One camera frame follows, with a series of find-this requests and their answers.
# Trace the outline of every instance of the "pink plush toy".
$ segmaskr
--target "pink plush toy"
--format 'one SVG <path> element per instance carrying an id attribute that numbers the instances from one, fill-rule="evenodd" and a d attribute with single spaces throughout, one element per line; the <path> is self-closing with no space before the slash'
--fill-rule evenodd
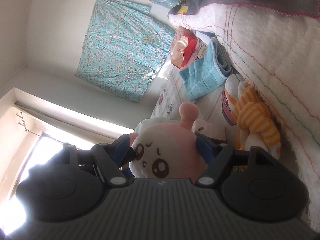
<path id="1" fill-rule="evenodd" d="M 156 123 L 141 134 L 129 134 L 130 144 L 137 152 L 129 167 L 136 178 L 191 178 L 195 182 L 206 169 L 196 150 L 196 135 L 191 131 L 198 107 L 185 102 L 179 113 L 180 124 Z"/>

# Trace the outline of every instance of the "floral pattern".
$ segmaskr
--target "floral pattern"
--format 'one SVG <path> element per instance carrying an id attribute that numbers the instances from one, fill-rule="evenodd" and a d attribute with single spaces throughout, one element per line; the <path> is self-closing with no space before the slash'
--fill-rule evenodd
<path id="1" fill-rule="evenodd" d="M 76 76 L 138 102 L 169 53 L 175 31 L 125 0 L 96 0 Z"/>

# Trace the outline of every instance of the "yellow tag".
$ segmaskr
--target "yellow tag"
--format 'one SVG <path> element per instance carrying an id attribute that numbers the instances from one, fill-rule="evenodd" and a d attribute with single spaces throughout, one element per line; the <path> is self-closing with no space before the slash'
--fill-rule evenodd
<path id="1" fill-rule="evenodd" d="M 184 5 L 180 8 L 180 10 L 178 11 L 178 14 L 184 14 L 187 11 L 188 11 L 188 6 Z"/>

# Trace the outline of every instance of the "orange and white plush toy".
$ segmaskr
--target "orange and white plush toy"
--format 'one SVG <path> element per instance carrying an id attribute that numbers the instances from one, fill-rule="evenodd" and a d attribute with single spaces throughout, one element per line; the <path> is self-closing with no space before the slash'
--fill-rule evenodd
<path id="1" fill-rule="evenodd" d="M 132 133 L 135 160 L 129 163 L 136 178 L 191 178 L 204 172 L 206 164 L 196 150 L 196 135 L 191 131 L 199 110 L 190 102 L 179 108 L 180 123 L 155 123 L 142 133 Z"/>
<path id="2" fill-rule="evenodd" d="M 251 146 L 260 146 L 279 159 L 280 133 L 270 109 L 260 100 L 255 87 L 240 75 L 233 74 L 226 81 L 225 94 L 239 128 L 237 148 L 248 151 Z"/>

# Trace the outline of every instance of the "red tissue package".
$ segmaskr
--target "red tissue package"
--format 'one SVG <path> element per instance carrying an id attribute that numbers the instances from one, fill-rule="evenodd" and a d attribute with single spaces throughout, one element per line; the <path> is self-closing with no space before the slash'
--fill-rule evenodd
<path id="1" fill-rule="evenodd" d="M 191 57 L 197 41 L 192 31 L 179 26 L 170 46 L 171 63 L 177 68 L 183 68 Z"/>

